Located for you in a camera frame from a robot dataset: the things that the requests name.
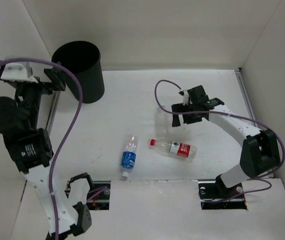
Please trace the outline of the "clear unlabelled plastic bottle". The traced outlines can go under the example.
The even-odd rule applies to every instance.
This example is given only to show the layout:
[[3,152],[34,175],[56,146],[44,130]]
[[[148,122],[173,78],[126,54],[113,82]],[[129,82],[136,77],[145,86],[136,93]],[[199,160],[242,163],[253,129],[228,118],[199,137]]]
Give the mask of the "clear unlabelled plastic bottle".
[[161,107],[157,107],[155,111],[155,136],[157,139],[169,139],[171,122],[169,120],[169,114],[162,110]]

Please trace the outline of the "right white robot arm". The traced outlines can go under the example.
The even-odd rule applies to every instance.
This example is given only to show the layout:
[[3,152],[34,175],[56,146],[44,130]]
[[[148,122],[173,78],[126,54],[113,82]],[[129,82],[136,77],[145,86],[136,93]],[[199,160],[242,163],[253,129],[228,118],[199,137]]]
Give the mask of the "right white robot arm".
[[240,160],[230,170],[215,178],[211,197],[226,198],[238,184],[258,177],[281,164],[276,134],[249,124],[236,116],[219,98],[209,98],[202,85],[180,90],[182,103],[173,104],[172,126],[193,124],[203,119],[217,125],[241,146]]

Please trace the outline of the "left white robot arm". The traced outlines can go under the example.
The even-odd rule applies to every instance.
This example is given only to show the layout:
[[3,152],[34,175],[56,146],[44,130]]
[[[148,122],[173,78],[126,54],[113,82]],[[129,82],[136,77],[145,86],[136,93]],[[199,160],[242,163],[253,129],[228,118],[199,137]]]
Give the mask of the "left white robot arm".
[[58,153],[53,151],[46,129],[38,128],[42,95],[64,91],[62,74],[67,69],[50,62],[42,82],[33,75],[30,58],[0,61],[0,81],[15,89],[14,98],[0,97],[0,134],[19,172],[30,182],[44,208],[49,224],[47,239],[64,240],[85,233],[92,225],[87,199],[95,187],[87,173],[74,176],[62,187],[54,166]]

